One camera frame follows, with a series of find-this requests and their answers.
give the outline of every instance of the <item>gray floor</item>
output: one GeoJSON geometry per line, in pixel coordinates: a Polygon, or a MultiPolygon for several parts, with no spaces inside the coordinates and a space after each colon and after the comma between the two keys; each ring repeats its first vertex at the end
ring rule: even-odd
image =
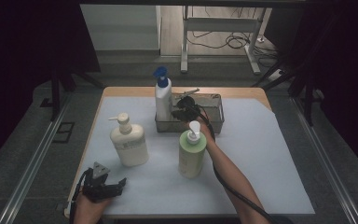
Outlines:
{"type": "MultiPolygon", "coordinates": [[[[151,74],[159,65],[168,67],[174,86],[249,87],[259,79],[252,74],[247,58],[242,54],[231,57],[191,56],[185,75],[180,73],[179,57],[160,57],[147,52],[98,54],[102,73],[91,75],[107,86],[154,86],[151,74]]],[[[262,72],[267,70],[266,67],[261,69],[262,72]]],[[[62,215],[62,204],[68,199],[102,95],[102,90],[83,79],[77,76],[74,79],[76,90],[62,92],[62,97],[70,96],[62,122],[74,122],[73,133],[68,143],[49,146],[14,223],[68,222],[62,215]]],[[[283,83],[268,91],[268,99],[316,211],[312,216],[289,217],[295,223],[350,223],[298,117],[297,108],[287,95],[289,84],[283,83]]],[[[50,91],[49,83],[34,90],[33,104],[1,148],[0,215],[50,125],[51,108],[40,107],[45,98],[50,98],[50,91]]],[[[325,118],[318,103],[312,110],[314,130],[358,208],[358,160],[325,118]]],[[[62,135],[56,134],[55,139],[62,139],[62,135]]],[[[235,223],[236,220],[208,219],[203,222],[235,223]]],[[[119,220],[116,223],[200,223],[200,220],[119,220]]]]}

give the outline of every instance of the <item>cream lotion bottle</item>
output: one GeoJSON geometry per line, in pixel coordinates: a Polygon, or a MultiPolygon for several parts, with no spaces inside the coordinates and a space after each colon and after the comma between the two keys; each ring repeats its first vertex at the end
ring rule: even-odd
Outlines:
{"type": "Polygon", "coordinates": [[[172,117],[172,83],[167,78],[167,68],[159,67],[153,76],[158,79],[155,89],[156,121],[170,121],[172,117]]]}
{"type": "Polygon", "coordinates": [[[121,163],[125,166],[135,166],[147,162],[149,155],[144,128],[139,124],[130,124],[127,113],[120,113],[110,120],[117,120],[119,124],[119,127],[110,133],[110,139],[121,163]]]}
{"type": "Polygon", "coordinates": [[[200,132],[200,123],[190,122],[190,130],[183,132],[179,139],[179,173],[187,178],[199,175],[206,148],[206,138],[200,132]]]}

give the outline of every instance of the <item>pump bottle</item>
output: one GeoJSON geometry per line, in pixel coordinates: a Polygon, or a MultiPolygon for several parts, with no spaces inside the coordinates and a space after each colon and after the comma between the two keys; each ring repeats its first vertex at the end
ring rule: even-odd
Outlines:
{"type": "Polygon", "coordinates": [[[139,124],[130,124],[130,117],[127,113],[120,113],[110,120],[117,120],[119,123],[119,127],[110,133],[110,139],[121,163],[125,166],[135,166],[147,162],[149,155],[144,128],[139,124]]]}
{"type": "Polygon", "coordinates": [[[200,123],[190,122],[190,130],[183,132],[179,139],[179,173],[187,178],[199,175],[206,148],[206,138],[200,132],[200,123]]]}
{"type": "Polygon", "coordinates": [[[153,74],[157,79],[156,121],[170,121],[172,112],[172,83],[167,78],[167,68],[161,66],[153,74]]]}

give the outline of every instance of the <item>green lotion bottle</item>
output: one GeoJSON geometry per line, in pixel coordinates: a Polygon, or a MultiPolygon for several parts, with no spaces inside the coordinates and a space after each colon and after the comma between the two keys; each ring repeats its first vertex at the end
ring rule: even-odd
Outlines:
{"type": "Polygon", "coordinates": [[[190,130],[181,134],[179,139],[179,173],[187,178],[200,174],[206,138],[200,132],[198,121],[190,122],[190,130]]]}

